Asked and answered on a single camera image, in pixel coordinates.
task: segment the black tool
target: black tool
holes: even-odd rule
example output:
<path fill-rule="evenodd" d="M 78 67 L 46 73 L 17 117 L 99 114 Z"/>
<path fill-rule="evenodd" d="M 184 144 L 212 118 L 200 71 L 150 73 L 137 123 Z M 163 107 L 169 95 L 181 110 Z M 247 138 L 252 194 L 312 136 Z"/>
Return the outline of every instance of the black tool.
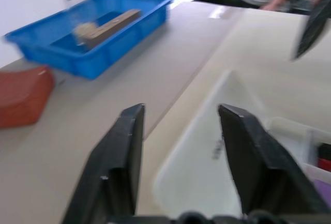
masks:
<path fill-rule="evenodd" d="M 225 104 L 220 105 L 219 115 L 229 166 L 247 217 L 206 219 L 195 212 L 176 220 L 134 216 L 144 123 L 144 105 L 139 104 L 124 110 L 91 152 L 62 224 L 331 223 L 328 206 L 254 115 Z"/>
<path fill-rule="evenodd" d="M 302 34 L 294 60 L 300 58 L 317 41 L 331 16 L 331 0 L 321 0 L 313 7 Z"/>

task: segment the glass beaker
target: glass beaker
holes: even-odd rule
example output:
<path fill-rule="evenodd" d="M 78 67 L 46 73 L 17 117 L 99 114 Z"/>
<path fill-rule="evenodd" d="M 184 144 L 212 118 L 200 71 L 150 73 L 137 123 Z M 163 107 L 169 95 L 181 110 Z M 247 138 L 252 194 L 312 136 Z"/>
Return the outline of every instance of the glass beaker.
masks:
<path fill-rule="evenodd" d="M 93 0 L 64 0 L 64 2 L 77 44 L 82 45 L 84 42 L 81 37 L 98 27 L 94 2 Z"/>

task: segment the white container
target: white container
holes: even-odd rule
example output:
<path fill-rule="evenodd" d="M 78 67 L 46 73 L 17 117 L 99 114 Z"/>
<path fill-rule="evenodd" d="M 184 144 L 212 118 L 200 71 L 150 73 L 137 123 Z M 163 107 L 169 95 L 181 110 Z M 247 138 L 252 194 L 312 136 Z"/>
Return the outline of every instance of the white container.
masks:
<path fill-rule="evenodd" d="M 155 201 L 172 218 L 186 211 L 198 211 L 208 218 L 242 214 L 221 140 L 220 103 L 266 120 L 261 103 L 234 72 L 221 77 L 156 176 Z"/>
<path fill-rule="evenodd" d="M 321 143 L 331 143 L 331 133 L 281 117 L 270 120 L 268 132 L 300 165 L 307 163 L 316 166 L 317 147 Z"/>
<path fill-rule="evenodd" d="M 306 163 L 303 164 L 303 172 L 311 181 L 320 180 L 331 185 L 331 172 L 322 170 L 312 165 L 308 165 Z"/>

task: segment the beige table surface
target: beige table surface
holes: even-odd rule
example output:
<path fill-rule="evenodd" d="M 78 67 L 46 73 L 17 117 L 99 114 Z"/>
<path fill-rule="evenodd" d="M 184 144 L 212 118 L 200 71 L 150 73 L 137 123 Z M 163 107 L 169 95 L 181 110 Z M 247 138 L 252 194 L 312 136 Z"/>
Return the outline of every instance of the beige table surface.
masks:
<path fill-rule="evenodd" d="M 227 70 L 234 70 L 245 85 L 262 97 L 270 116 L 331 132 L 331 32 L 301 60 L 290 61 L 305 18 L 245 10 L 239 23 L 145 140 L 138 214 L 164 214 L 152 195 L 154 178 Z"/>
<path fill-rule="evenodd" d="M 208 18 L 215 8 L 180 4 L 166 25 L 94 81 L 54 71 L 57 86 L 40 121 L 0 130 L 1 223 L 59 223 L 86 158 L 122 109 L 145 103 L 150 133 L 243 13 Z M 34 66 L 20 60 L 3 69 Z"/>

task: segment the red object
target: red object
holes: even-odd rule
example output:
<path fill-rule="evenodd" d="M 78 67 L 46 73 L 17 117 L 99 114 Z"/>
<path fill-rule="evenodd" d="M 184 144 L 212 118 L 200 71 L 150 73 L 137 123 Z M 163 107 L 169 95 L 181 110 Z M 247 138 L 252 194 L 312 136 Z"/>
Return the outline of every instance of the red object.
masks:
<path fill-rule="evenodd" d="M 331 172 L 331 161 L 323 158 L 319 158 L 318 168 Z"/>
<path fill-rule="evenodd" d="M 37 122 L 53 88 L 54 79 L 47 66 L 0 72 L 0 128 Z"/>

